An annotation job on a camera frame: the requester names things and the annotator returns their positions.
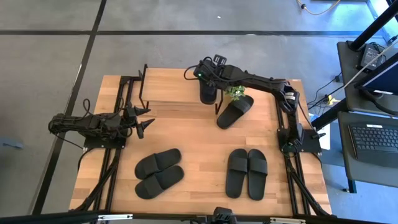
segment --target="green leaves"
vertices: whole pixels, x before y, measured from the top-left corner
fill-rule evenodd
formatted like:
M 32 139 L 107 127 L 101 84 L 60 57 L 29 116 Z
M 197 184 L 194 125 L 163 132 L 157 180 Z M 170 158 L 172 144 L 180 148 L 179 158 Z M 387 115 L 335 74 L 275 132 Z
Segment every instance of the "green leaves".
M 244 86 L 232 86 L 226 89 L 226 94 L 232 97 L 232 100 L 239 100 L 239 96 L 244 95 Z

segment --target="wooden tabletop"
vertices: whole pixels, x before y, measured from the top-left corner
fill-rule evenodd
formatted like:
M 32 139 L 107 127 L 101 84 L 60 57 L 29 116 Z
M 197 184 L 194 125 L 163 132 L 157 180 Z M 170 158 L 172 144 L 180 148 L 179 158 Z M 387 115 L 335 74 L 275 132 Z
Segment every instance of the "wooden tabletop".
M 222 130 L 216 125 L 214 105 L 200 103 L 198 82 L 184 80 L 183 71 L 147 69 L 142 98 L 150 101 L 152 111 L 140 116 L 139 120 L 156 120 L 145 130 L 144 139 L 138 139 L 133 134 L 122 150 L 112 211 L 211 215 L 216 207 L 226 207 L 237 215 L 292 215 L 284 158 L 277 143 L 278 120 L 274 97 L 269 93 L 246 89 L 245 94 L 254 98 L 253 107 L 232 127 Z M 95 113 L 113 111 L 119 80 L 120 76 L 104 76 Z M 301 81 L 290 82 L 301 93 L 300 102 L 308 114 Z M 137 97 L 140 84 L 134 83 L 132 95 L 132 103 L 138 107 L 142 107 Z M 228 97 L 224 98 L 220 114 L 229 101 Z M 302 113 L 299 117 L 304 127 L 309 129 Z M 183 168 L 185 177 L 154 199 L 139 198 L 134 191 L 140 182 L 134 175 L 136 164 L 150 154 L 175 147 L 182 153 L 179 166 Z M 268 177 L 261 201 L 248 197 L 247 178 L 239 198 L 229 198 L 225 194 L 228 156 L 237 148 L 247 151 L 259 149 L 267 158 Z M 97 184 L 103 155 L 104 150 L 98 149 L 82 160 L 70 208 L 79 206 Z M 306 186 L 322 208 L 331 213 L 319 161 L 306 153 L 301 153 L 301 160 Z M 101 208 L 104 207 L 106 192 L 102 196 Z M 302 212 L 299 192 L 296 186 L 298 208 Z

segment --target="concrete floor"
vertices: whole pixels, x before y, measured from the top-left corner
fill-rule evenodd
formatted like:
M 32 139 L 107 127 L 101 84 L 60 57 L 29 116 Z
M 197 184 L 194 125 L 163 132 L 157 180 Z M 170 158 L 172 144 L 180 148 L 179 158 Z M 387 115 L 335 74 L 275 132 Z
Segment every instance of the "concrete floor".
M 90 30 L 99 4 L 100 0 L 2 0 L 0 29 Z M 307 2 L 313 11 L 326 9 L 330 4 Z M 301 12 L 294 0 L 113 0 L 106 5 L 99 29 L 341 31 L 363 30 L 372 21 L 363 2 L 344 2 L 331 12 L 314 17 Z M 257 75 L 302 79 L 307 100 L 313 100 L 315 91 L 340 72 L 336 43 L 347 39 L 352 37 L 97 36 L 74 114 L 83 113 L 84 98 L 95 104 L 103 75 L 136 75 L 145 63 L 150 67 L 185 68 L 214 54 L 224 55 L 229 63 Z M 1 217 L 29 212 L 53 143 L 47 123 L 65 109 L 87 40 L 87 36 L 0 36 L 3 105 L 0 136 L 24 143 L 21 151 L 0 147 Z M 332 83 L 321 93 L 338 86 Z M 77 134 L 67 134 L 67 139 L 83 143 Z M 45 213 L 68 209 L 80 155 L 79 149 L 64 144 L 44 206 Z M 336 179 L 346 187 L 345 174 L 337 168 L 325 171 L 325 178 Z M 335 197 L 331 194 L 334 190 L 337 190 L 335 185 L 328 185 L 335 215 L 379 222 L 393 220 L 381 210 L 373 210 L 372 214 L 353 205 L 349 194 Z M 398 193 L 397 189 L 387 192 Z M 379 195 L 368 195 L 367 200 L 372 200 L 375 207 L 388 203 L 398 208 L 396 201 L 379 200 Z M 345 205 L 346 212 L 339 210 L 341 205 Z

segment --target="white cable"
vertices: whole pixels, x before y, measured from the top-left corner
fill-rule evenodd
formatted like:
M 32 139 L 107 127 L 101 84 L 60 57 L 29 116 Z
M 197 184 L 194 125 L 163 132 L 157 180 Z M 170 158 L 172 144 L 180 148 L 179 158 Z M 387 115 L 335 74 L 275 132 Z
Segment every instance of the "white cable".
M 398 40 L 396 40 L 395 42 L 393 42 L 388 48 L 384 49 L 381 53 L 379 53 L 379 55 L 377 55 L 373 60 L 371 60 L 368 64 L 366 64 L 357 74 L 354 75 L 353 78 L 351 78 L 339 91 L 337 91 L 335 93 L 335 95 L 337 96 L 337 94 L 339 94 L 341 91 L 343 91 L 359 74 L 361 74 L 361 72 L 363 70 L 365 70 L 365 68 L 367 68 L 369 65 L 371 65 L 374 61 L 376 61 L 379 57 L 381 57 L 382 55 L 384 55 L 391 47 L 393 47 L 396 43 L 398 43 Z
M 302 9 L 305 9 L 309 14 L 314 15 L 314 16 L 319 16 L 322 15 L 323 13 L 329 11 L 330 9 L 333 9 L 335 6 L 337 6 L 337 4 L 340 2 L 341 0 L 337 0 L 337 2 L 335 2 L 332 6 L 330 6 L 327 10 L 320 12 L 320 13 L 313 13 L 311 11 L 309 11 L 307 9 L 307 7 L 305 6 L 305 4 L 303 4 L 300 0 L 297 0 L 297 2 L 300 4 L 300 7 L 302 7 Z

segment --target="black slide sandal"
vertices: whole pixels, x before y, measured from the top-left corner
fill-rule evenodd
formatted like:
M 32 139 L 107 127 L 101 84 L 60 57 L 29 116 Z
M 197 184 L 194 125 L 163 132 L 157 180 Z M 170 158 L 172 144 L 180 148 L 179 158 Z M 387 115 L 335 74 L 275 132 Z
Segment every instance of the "black slide sandal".
M 212 105 L 217 99 L 217 89 L 207 85 L 203 80 L 199 80 L 200 85 L 200 101 L 206 105 Z
M 230 198 L 241 196 L 244 176 L 248 172 L 248 153 L 235 149 L 228 157 L 225 192 Z
M 258 149 L 252 149 L 248 155 L 248 194 L 253 200 L 264 197 L 266 179 L 268 175 L 267 159 Z
M 217 126 L 221 129 L 227 129 L 235 123 L 242 115 L 244 115 L 254 103 L 254 99 L 250 96 L 240 96 L 239 100 L 229 103 L 225 110 L 217 119 Z
M 152 199 L 160 195 L 184 177 L 180 166 L 172 166 L 155 173 L 136 185 L 136 194 L 142 199 Z
M 169 149 L 141 159 L 134 172 L 138 179 L 143 180 L 151 174 L 164 170 L 180 161 L 181 152 L 178 149 Z

